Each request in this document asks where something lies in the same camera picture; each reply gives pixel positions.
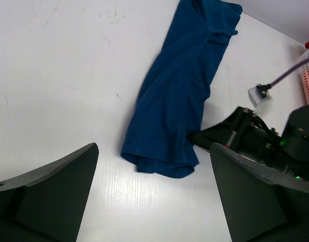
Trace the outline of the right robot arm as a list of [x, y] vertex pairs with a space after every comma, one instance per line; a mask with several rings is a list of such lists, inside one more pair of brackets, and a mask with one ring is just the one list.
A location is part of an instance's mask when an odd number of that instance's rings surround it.
[[207, 151], [218, 143], [256, 163], [309, 182], [309, 105], [293, 110], [282, 135], [252, 110], [237, 107], [224, 121], [187, 140]]

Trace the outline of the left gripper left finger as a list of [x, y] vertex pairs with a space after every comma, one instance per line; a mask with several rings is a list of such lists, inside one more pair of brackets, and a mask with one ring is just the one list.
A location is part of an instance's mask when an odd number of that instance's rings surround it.
[[98, 146], [0, 181], [0, 241], [76, 241]]

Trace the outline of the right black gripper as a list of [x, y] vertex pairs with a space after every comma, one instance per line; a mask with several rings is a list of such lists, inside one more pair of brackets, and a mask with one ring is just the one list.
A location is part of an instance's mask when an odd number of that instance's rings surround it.
[[187, 140], [208, 151], [215, 167], [244, 158], [268, 168], [283, 168], [281, 137], [248, 108], [237, 107], [222, 122], [190, 133]]

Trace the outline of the blue mickey t shirt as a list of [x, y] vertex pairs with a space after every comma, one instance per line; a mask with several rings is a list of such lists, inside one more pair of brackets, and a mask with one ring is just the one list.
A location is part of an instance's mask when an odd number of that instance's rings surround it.
[[142, 173], [184, 178], [198, 158], [187, 136], [201, 128], [204, 102], [242, 6], [182, 0], [140, 88], [121, 157]]

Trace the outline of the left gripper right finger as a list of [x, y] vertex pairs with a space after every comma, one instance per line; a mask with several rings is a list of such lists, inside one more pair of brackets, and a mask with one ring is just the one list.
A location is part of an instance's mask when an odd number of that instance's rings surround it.
[[309, 241], [309, 181], [218, 143], [210, 156], [232, 241]]

